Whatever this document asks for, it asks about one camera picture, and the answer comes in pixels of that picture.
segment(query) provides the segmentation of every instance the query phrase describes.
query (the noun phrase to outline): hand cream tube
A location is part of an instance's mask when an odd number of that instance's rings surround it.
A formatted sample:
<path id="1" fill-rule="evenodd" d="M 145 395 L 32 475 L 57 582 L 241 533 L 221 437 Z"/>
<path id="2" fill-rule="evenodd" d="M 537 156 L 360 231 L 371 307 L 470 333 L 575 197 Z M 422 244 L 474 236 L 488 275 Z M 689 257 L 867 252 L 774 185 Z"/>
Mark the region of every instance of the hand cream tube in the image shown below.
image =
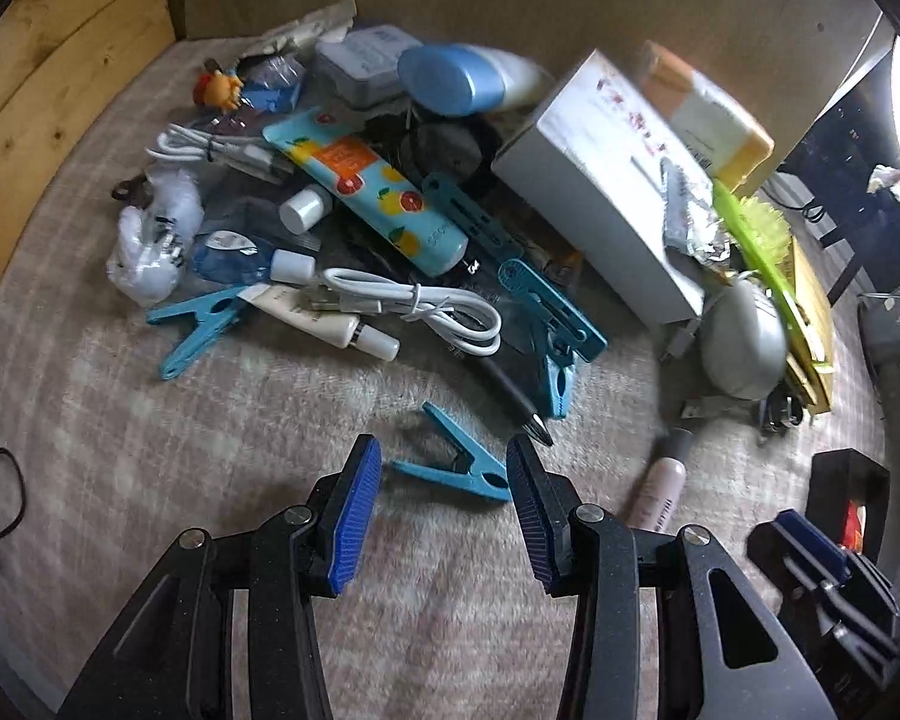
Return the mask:
<path id="1" fill-rule="evenodd" d="M 283 284 L 254 284 L 240 293 L 240 300 L 338 349 L 354 346 L 386 362 L 394 360 L 400 349 L 400 341 L 370 327 L 357 314 L 311 311 L 303 290 Z"/>

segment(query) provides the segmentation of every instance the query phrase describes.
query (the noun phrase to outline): small white bottle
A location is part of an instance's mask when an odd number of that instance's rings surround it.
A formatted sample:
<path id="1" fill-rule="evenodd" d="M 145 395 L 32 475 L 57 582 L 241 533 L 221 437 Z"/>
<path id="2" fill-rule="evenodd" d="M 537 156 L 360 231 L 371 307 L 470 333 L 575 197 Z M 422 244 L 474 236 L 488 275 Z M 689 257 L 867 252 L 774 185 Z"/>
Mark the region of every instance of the small white bottle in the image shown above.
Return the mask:
<path id="1" fill-rule="evenodd" d="M 688 430 L 674 428 L 670 431 L 661 447 L 661 456 L 650 466 L 647 479 L 626 519 L 629 527 L 654 533 L 660 533 L 667 527 L 687 479 L 683 461 L 690 454 L 693 441 L 693 434 Z"/>
<path id="2" fill-rule="evenodd" d="M 319 184 L 309 184 L 280 206 L 280 220 L 294 235 L 303 235 L 333 211 L 333 197 Z"/>

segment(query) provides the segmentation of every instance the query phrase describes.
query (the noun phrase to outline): white container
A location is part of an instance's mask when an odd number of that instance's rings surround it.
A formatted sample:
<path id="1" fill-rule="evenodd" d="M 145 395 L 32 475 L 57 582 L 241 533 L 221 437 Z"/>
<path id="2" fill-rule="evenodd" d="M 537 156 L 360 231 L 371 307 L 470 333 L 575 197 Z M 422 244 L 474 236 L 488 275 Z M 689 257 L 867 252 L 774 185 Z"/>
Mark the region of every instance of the white container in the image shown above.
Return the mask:
<path id="1" fill-rule="evenodd" d="M 385 362 L 392 362 L 400 350 L 400 341 L 365 324 L 357 314 L 310 311 L 303 292 L 293 287 L 254 284 L 240 293 L 240 300 L 338 349 L 354 346 Z"/>
<path id="2" fill-rule="evenodd" d="M 698 319 L 700 266 L 663 245 L 661 160 L 699 203 L 713 184 L 643 95 L 592 52 L 504 144 L 492 170 L 579 250 L 639 319 Z"/>
<path id="3" fill-rule="evenodd" d="M 310 184 L 280 204 L 280 221 L 294 235 L 303 235 L 333 211 L 333 197 L 319 184 Z"/>
<path id="4" fill-rule="evenodd" d="M 358 29 L 339 43 L 317 43 L 314 69 L 331 79 L 337 94 L 354 108 L 371 108 L 403 94 L 397 60 L 419 45 L 418 39 L 388 23 Z"/>
<path id="5" fill-rule="evenodd" d="M 693 446 L 693 434 L 674 428 L 663 446 L 663 457 L 653 461 L 643 487 L 626 518 L 626 525 L 660 533 L 670 523 L 679 503 L 687 469 L 683 464 Z"/>
<path id="6" fill-rule="evenodd" d="M 397 72 L 407 94 L 441 116 L 536 105 L 554 85 L 553 77 L 525 56 L 463 43 L 407 50 Z"/>

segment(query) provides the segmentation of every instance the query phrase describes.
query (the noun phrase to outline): metal screw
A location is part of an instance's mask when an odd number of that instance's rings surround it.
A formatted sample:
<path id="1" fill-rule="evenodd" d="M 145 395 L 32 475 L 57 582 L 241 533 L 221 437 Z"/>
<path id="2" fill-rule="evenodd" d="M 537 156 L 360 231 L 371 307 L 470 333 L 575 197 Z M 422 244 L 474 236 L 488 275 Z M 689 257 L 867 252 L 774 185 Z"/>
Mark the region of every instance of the metal screw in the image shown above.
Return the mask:
<path id="1" fill-rule="evenodd" d="M 206 541 L 206 533 L 200 528 L 190 528 L 189 531 L 180 533 L 179 544 L 184 549 L 197 549 L 197 547 L 203 546 L 204 541 Z"/>
<path id="2" fill-rule="evenodd" d="M 305 506 L 292 506 L 283 512 L 283 518 L 288 525 L 303 525 L 313 518 L 314 513 Z"/>
<path id="3" fill-rule="evenodd" d="M 683 529 L 683 540 L 701 547 L 710 543 L 710 531 L 700 525 L 687 525 Z"/>
<path id="4" fill-rule="evenodd" d="M 604 510 L 595 503 L 581 503 L 576 515 L 580 522 L 600 522 L 604 518 Z"/>

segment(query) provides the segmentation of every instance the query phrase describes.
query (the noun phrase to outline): blue clothespin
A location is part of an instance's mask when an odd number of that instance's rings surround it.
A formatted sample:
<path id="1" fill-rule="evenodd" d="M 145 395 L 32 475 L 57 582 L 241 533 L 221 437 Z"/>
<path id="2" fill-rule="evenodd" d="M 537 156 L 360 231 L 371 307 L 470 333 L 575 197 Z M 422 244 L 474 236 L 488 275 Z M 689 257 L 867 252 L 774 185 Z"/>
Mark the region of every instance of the blue clothespin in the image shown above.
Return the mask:
<path id="1" fill-rule="evenodd" d="M 217 340 L 221 333 L 240 319 L 240 313 L 248 303 L 239 295 L 247 287 L 230 287 L 216 293 L 201 295 L 199 298 L 184 300 L 169 306 L 150 309 L 146 312 L 147 324 L 158 324 L 164 319 L 184 317 L 193 314 L 197 327 L 184 339 L 180 346 L 168 354 L 160 364 L 160 378 L 175 379 L 202 355 L 203 351 Z"/>
<path id="2" fill-rule="evenodd" d="M 497 265 L 523 256 L 523 247 L 506 232 L 504 225 L 474 202 L 449 175 L 430 173 L 423 179 L 423 194 Z"/>
<path id="3" fill-rule="evenodd" d="M 576 306 L 522 260 L 506 260 L 497 278 L 530 315 L 538 357 L 543 416 L 564 419 L 573 400 L 578 360 L 592 362 L 607 339 Z"/>
<path id="4" fill-rule="evenodd" d="M 530 340 L 536 355 L 540 384 L 540 410 L 551 419 L 565 419 L 573 402 L 580 356 L 565 346 L 553 343 L 543 322 L 530 323 Z"/>
<path id="5" fill-rule="evenodd" d="M 447 440 L 457 447 L 458 454 L 453 461 L 453 469 L 433 469 L 406 461 L 394 461 L 394 468 L 418 479 L 436 482 L 467 493 L 482 495 L 495 501 L 511 501 L 509 485 L 506 483 L 506 466 L 498 461 L 484 447 L 466 434 L 447 414 L 429 400 L 423 404 L 423 412 L 429 416 Z"/>

